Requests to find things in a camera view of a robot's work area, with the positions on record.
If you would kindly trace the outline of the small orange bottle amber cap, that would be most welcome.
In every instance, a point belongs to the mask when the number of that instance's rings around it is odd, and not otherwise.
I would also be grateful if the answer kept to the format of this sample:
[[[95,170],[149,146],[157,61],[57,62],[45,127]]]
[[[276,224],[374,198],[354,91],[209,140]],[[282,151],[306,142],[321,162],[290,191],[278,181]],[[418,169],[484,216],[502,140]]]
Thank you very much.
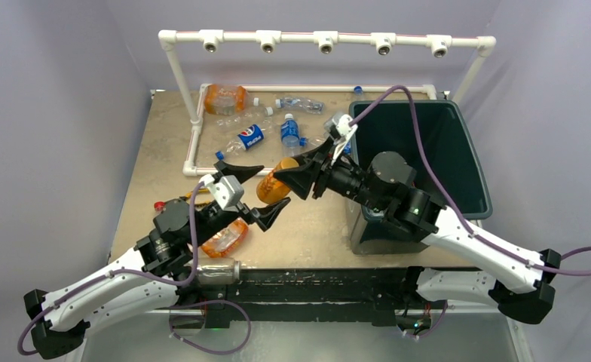
[[[291,157],[283,158],[269,174],[259,182],[256,187],[256,195],[258,199],[265,204],[274,204],[285,198],[290,192],[290,188],[276,179],[274,174],[276,171],[298,167],[297,160]]]

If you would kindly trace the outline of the large orange label crushed bottle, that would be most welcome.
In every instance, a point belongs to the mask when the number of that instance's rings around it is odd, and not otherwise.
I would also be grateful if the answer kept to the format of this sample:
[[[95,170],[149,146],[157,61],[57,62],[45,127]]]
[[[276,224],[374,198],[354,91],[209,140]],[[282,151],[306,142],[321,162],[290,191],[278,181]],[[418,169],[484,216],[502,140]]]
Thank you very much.
[[[203,243],[201,249],[211,258],[224,258],[243,243],[248,232],[249,226],[241,218],[238,218]]]

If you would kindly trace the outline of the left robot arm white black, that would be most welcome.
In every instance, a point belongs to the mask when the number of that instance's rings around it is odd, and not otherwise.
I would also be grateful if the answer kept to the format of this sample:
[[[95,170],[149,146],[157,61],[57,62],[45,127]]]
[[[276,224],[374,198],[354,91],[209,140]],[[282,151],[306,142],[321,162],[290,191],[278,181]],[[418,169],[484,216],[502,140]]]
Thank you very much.
[[[114,322],[176,304],[197,305],[201,289],[195,278],[207,272],[199,266],[200,246],[237,219],[267,231],[290,201],[248,208],[242,184],[263,167],[219,161],[215,168],[190,198],[166,201],[155,227],[114,262],[60,290],[28,292],[24,304],[31,321],[20,334],[18,352],[28,354],[23,342],[30,336],[33,354],[62,357]]]

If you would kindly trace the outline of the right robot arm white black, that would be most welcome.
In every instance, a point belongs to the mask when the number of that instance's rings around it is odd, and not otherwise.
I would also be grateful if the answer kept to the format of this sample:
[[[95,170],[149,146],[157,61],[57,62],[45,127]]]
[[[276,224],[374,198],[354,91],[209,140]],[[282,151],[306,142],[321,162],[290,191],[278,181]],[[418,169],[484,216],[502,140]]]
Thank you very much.
[[[319,198],[331,190],[382,212],[382,222],[402,241],[445,249],[476,267],[467,273],[422,267],[399,287],[405,305],[447,299],[475,302],[524,324],[539,324],[549,314],[556,295],[550,268],[559,266],[559,253],[519,247],[462,218],[453,207],[415,187],[415,169],[396,152],[379,152],[363,169],[337,155],[333,146],[327,140],[296,156],[298,167],[277,170],[275,178],[301,199]]]

